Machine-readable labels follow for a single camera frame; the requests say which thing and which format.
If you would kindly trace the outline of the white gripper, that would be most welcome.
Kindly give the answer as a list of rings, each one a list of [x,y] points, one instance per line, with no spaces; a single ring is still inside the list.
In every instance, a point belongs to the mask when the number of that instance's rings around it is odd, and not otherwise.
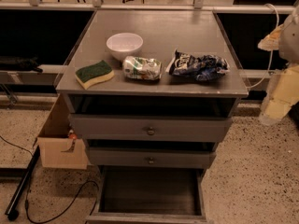
[[[258,43],[258,48],[279,50],[279,56],[291,63],[271,76],[261,105],[259,121],[263,125],[274,125],[299,102],[299,16],[289,15],[283,25]]]

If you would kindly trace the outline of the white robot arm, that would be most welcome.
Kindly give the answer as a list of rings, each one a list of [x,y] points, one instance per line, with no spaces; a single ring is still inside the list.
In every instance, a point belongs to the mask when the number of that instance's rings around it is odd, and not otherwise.
[[[277,50],[287,67],[271,76],[259,120],[263,125],[276,124],[299,102],[299,7],[258,43],[266,51]]]

